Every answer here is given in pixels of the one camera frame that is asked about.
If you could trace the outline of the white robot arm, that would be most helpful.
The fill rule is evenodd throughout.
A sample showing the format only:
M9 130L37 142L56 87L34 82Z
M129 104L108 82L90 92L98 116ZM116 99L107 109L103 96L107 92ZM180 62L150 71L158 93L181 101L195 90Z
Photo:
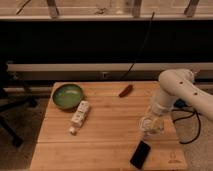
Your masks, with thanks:
M163 116L181 99L213 121L213 95L194 85L194 73L189 69L169 69L158 77L160 88L153 94L145 116L140 120L140 130L157 134L164 129Z

